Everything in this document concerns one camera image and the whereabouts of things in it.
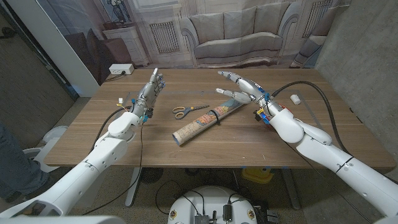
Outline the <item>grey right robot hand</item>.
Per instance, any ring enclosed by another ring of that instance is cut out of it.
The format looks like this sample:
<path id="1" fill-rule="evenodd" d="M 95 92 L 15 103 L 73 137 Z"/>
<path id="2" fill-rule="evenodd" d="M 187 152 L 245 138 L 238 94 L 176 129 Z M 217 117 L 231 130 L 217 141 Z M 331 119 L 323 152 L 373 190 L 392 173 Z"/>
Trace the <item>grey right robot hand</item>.
<path id="1" fill-rule="evenodd" d="M 218 71 L 218 74 L 237 84 L 240 91 L 230 91 L 222 88 L 217 88 L 216 91 L 242 104 L 257 104 L 259 109 L 255 111 L 256 119 L 262 119 L 265 123 L 270 123 L 273 119 L 276 121 L 276 118 L 282 120 L 293 118 L 288 109 L 276 103 L 270 94 L 256 82 L 233 72 Z"/>

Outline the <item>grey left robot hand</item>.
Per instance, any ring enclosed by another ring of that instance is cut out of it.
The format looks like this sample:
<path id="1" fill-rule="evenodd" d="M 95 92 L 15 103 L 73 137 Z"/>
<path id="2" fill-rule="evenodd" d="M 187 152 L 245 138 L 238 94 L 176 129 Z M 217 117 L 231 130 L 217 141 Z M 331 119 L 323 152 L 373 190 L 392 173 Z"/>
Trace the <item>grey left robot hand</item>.
<path id="1" fill-rule="evenodd" d="M 151 118 L 153 116 L 156 99 L 165 86 L 165 82 L 162 80 L 163 74 L 157 72 L 158 68 L 155 68 L 149 82 L 139 91 L 134 106 L 129 110 L 138 117 Z"/>

